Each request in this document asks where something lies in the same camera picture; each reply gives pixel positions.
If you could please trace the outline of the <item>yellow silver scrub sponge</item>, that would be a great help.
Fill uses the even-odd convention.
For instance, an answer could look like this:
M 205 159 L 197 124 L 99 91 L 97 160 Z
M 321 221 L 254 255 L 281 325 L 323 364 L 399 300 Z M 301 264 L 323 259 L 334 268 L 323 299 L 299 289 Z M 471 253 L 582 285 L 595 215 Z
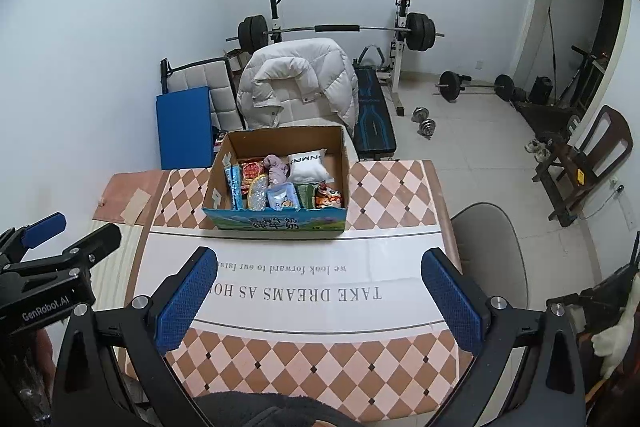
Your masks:
M 266 174 L 260 174 L 250 182 L 247 194 L 247 208 L 252 211 L 262 211 L 267 207 L 267 191 L 269 180 Z

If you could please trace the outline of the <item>blue tissue pack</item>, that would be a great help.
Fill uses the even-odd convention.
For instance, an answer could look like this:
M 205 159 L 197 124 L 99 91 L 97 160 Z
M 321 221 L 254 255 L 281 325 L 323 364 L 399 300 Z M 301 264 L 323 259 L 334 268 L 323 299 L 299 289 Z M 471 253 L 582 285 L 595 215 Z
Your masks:
M 267 200 L 269 207 L 273 210 L 299 210 L 300 208 L 296 188 L 291 182 L 269 187 Z

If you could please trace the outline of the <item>grey round chair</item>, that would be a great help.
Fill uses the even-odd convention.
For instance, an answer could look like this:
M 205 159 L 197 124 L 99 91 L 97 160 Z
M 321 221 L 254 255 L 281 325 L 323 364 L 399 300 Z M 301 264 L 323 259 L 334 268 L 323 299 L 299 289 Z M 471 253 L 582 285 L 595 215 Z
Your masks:
M 451 218 L 462 273 L 487 297 L 500 296 L 527 309 L 528 282 L 518 236 L 506 212 L 492 202 L 476 202 Z

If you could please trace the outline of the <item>checkered tablecloth with text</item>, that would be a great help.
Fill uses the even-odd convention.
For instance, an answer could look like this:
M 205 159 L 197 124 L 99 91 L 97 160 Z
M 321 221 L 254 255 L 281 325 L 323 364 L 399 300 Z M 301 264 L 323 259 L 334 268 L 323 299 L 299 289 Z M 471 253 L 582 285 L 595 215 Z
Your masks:
M 191 395 L 308 395 L 357 421 L 436 410 L 472 361 L 420 273 L 427 249 L 458 255 L 428 160 L 352 165 L 341 233 L 221 231 L 202 206 L 205 169 L 166 171 L 129 296 L 149 295 L 198 247 L 216 281 L 167 362 Z

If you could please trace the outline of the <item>wooden chair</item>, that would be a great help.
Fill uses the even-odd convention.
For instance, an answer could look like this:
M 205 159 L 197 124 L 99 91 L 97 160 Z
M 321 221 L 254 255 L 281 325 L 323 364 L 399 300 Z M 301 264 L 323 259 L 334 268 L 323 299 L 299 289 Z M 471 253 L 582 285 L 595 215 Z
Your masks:
M 603 105 L 578 146 L 554 143 L 549 157 L 536 167 L 539 182 L 552 205 L 549 221 L 568 228 L 578 218 L 584 200 L 623 165 L 634 148 L 626 118 Z

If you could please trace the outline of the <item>blue mat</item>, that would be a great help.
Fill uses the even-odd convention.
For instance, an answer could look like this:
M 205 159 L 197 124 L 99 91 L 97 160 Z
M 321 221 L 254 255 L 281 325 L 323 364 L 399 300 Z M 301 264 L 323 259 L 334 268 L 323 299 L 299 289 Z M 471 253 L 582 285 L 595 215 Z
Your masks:
M 206 87 L 159 95 L 156 120 L 163 170 L 213 165 L 214 128 Z

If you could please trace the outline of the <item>red floral wipes pack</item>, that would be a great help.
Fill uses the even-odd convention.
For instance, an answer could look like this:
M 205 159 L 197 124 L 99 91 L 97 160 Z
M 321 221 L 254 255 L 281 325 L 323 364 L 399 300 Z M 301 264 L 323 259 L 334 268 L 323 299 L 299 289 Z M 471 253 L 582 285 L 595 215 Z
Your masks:
M 246 196 L 250 191 L 250 184 L 265 173 L 265 167 L 261 160 L 247 160 L 240 162 L 241 193 Z

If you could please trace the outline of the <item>grey padded chair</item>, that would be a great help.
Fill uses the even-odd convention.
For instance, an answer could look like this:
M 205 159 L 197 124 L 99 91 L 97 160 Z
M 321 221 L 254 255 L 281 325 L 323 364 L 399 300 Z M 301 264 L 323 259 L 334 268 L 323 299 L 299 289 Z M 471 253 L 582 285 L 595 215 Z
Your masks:
M 225 56 L 178 67 L 172 67 L 167 58 L 163 58 L 160 61 L 160 87 L 163 94 L 206 88 L 212 125 L 221 131 L 246 128 L 236 104 L 231 64 Z

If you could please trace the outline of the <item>cardboard box with blue print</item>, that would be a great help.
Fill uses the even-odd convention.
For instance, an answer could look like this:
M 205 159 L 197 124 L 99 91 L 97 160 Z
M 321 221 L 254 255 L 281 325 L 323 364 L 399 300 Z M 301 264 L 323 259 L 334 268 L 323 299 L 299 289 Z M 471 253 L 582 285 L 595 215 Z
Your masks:
M 233 131 L 210 170 L 203 211 L 221 230 L 341 233 L 348 174 L 341 126 Z

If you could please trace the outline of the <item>lilac plush towel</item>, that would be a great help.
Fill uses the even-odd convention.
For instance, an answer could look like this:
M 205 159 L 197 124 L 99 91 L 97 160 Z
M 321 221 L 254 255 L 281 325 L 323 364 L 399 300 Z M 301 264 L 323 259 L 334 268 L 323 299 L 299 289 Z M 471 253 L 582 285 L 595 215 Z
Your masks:
M 288 181 L 288 164 L 279 156 L 270 154 L 262 160 L 262 167 L 268 176 L 268 186 L 273 187 Z

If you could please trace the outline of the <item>green packet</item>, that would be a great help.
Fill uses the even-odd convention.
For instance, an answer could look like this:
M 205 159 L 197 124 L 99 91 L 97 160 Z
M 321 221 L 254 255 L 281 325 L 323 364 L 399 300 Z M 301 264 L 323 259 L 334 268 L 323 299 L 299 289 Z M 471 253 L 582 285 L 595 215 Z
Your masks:
M 313 210 L 316 208 L 316 204 L 314 203 L 314 192 L 316 191 L 316 186 L 313 183 L 299 183 L 296 184 L 295 187 L 300 207 L 307 210 Z

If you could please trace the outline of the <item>dumbbell pair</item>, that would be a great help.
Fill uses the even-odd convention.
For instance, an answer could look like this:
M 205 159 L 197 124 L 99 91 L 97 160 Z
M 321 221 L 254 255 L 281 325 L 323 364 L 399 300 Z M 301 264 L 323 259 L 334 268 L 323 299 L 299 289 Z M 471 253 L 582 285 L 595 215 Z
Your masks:
M 426 107 L 417 107 L 411 115 L 411 121 L 418 125 L 418 129 L 416 129 L 418 135 L 427 140 L 433 138 L 436 122 L 430 117 L 430 112 Z

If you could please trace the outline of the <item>red owl snack bag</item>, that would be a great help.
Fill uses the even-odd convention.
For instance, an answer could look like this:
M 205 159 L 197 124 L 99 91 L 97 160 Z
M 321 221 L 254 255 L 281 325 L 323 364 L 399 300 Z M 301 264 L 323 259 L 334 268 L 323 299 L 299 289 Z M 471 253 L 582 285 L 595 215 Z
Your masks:
M 326 183 L 319 183 L 314 188 L 314 208 L 342 208 L 343 196 L 342 194 L 329 187 Z

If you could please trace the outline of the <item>white packaged towel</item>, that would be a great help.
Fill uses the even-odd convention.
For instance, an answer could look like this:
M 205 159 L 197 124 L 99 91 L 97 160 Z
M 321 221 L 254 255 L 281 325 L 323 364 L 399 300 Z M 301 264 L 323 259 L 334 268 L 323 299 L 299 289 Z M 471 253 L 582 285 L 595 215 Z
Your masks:
M 288 155 L 288 181 L 294 184 L 330 183 L 334 178 L 324 165 L 326 149 Z

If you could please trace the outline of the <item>black weight bench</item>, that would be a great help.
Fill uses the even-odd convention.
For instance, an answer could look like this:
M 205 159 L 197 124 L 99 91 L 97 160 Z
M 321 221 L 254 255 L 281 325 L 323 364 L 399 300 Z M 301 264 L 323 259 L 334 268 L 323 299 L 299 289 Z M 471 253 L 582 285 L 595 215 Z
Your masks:
M 354 60 L 359 109 L 352 139 L 360 160 L 390 158 L 396 152 L 392 118 L 378 80 L 378 70 L 384 64 L 384 53 L 375 44 L 366 46 Z

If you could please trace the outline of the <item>floor barbell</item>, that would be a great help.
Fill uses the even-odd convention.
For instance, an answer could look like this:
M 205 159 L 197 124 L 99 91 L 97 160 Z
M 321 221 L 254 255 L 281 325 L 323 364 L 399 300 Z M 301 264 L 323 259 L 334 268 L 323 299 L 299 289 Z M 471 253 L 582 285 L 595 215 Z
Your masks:
M 508 75 L 498 75 L 493 82 L 487 82 L 474 80 L 471 76 L 446 70 L 440 75 L 436 88 L 438 94 L 449 103 L 457 101 L 459 96 L 466 91 L 470 91 L 471 94 L 479 94 L 480 90 L 492 92 L 500 100 L 506 102 L 525 102 L 527 100 L 526 91 L 516 87 Z

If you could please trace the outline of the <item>barbell on rack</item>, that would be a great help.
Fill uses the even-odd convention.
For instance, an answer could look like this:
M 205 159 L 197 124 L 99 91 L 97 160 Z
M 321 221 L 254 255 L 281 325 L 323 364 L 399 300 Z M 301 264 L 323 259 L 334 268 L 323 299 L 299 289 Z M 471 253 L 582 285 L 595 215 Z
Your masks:
M 269 38 L 289 34 L 290 32 L 363 32 L 385 31 L 399 36 L 411 51 L 425 52 L 431 49 L 437 38 L 445 35 L 438 32 L 434 20 L 423 13 L 409 13 L 405 26 L 370 26 L 355 24 L 322 24 L 312 26 L 285 27 L 269 29 L 265 17 L 252 15 L 245 17 L 236 28 L 236 35 L 228 37 L 227 42 L 237 41 L 240 49 L 247 53 L 268 46 Z

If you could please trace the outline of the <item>white puffer jacket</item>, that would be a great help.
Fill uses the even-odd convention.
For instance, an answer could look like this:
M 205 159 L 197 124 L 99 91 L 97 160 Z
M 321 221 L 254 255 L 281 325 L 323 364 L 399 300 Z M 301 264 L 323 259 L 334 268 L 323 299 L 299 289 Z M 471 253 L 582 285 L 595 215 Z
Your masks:
M 345 51 L 330 38 L 270 44 L 244 67 L 236 103 L 250 129 L 320 118 L 352 133 L 359 116 L 358 77 Z

